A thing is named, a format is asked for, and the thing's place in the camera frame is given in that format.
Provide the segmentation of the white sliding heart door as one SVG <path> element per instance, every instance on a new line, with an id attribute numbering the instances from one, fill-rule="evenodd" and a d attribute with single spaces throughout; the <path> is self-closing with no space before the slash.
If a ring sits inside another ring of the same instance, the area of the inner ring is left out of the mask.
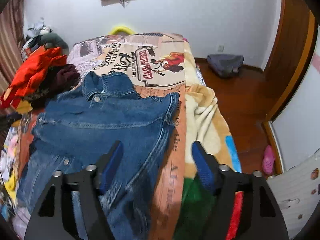
<path id="1" fill-rule="evenodd" d="M 299 87 L 271 124 L 284 172 L 267 182 L 289 239 L 306 225 L 319 202 L 319 43 Z"/>

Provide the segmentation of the striped brown curtain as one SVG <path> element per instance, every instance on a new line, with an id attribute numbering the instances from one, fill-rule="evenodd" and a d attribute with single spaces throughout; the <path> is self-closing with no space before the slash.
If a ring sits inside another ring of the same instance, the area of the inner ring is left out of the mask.
<path id="1" fill-rule="evenodd" d="M 1 12 L 1 93 L 11 84 L 22 64 L 23 0 L 10 0 Z"/>

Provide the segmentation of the grey bag on floor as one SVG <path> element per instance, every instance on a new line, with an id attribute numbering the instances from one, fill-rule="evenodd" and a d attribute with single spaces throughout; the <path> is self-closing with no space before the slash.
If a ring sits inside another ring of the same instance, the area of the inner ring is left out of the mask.
<path id="1" fill-rule="evenodd" d="M 210 54 L 206 58 L 211 70 L 221 78 L 230 78 L 239 74 L 244 57 L 234 54 Z"/>

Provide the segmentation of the brown wooden wardrobe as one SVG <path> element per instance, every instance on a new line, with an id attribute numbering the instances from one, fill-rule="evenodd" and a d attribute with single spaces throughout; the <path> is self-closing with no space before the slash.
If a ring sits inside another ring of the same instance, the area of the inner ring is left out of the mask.
<path id="1" fill-rule="evenodd" d="M 284 161 L 272 122 L 293 97 L 307 71 L 317 37 L 317 22 L 304 0 L 281 0 L 274 45 L 264 70 L 269 94 L 276 98 L 263 126 L 274 152 L 274 171 L 284 172 Z"/>

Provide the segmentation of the red folded garment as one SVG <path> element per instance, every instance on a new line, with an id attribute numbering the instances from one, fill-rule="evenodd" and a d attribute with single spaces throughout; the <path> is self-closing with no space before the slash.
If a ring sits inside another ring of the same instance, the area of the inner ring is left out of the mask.
<path id="1" fill-rule="evenodd" d="M 19 67 L 11 84 L 1 96 L 1 109 L 16 108 L 21 98 L 35 92 L 45 79 L 50 67 L 66 65 L 62 48 L 39 48 Z"/>

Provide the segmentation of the pink slipper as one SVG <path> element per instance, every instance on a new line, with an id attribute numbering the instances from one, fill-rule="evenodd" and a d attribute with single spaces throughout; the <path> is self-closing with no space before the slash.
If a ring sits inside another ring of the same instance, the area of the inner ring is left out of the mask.
<path id="1" fill-rule="evenodd" d="M 263 172 L 267 175 L 272 175 L 275 156 L 271 145 L 266 146 L 264 150 L 264 156 L 262 161 Z"/>

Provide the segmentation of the dark folded clothes pile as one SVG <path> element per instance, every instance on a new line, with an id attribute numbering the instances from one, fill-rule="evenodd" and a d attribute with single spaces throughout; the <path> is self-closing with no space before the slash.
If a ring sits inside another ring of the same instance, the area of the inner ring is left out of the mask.
<path id="1" fill-rule="evenodd" d="M 23 100 L 29 102 L 33 109 L 44 108 L 49 100 L 61 93 L 70 91 L 79 81 L 80 74 L 73 64 L 50 67 L 38 89 L 24 96 Z"/>

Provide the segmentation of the cream plush blanket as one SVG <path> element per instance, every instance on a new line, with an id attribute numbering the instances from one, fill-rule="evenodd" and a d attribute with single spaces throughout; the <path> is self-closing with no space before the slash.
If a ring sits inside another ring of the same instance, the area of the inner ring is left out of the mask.
<path id="1" fill-rule="evenodd" d="M 193 142 L 199 141 L 208 154 L 220 164 L 226 164 L 241 172 L 241 164 L 229 126 L 222 116 L 217 96 L 213 89 L 204 85 L 200 69 L 191 53 L 190 45 L 184 42 L 185 74 L 185 168 L 184 178 L 193 179 L 197 168 L 191 153 Z"/>

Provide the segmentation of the orange box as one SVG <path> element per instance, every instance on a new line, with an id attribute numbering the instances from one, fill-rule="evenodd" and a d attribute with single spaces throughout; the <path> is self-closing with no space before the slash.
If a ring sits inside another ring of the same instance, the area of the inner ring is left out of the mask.
<path id="1" fill-rule="evenodd" d="M 34 46 L 33 48 L 26 47 L 22 50 L 22 59 L 25 61 L 30 56 L 38 55 L 46 51 L 45 46 Z"/>

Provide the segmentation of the yellow round object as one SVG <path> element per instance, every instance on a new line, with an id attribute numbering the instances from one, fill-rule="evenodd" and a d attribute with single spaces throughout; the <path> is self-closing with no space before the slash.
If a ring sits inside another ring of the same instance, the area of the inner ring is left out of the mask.
<path id="1" fill-rule="evenodd" d="M 114 26 L 109 32 L 110 35 L 118 35 L 119 33 L 124 33 L 125 35 L 133 35 L 136 32 L 124 25 Z"/>

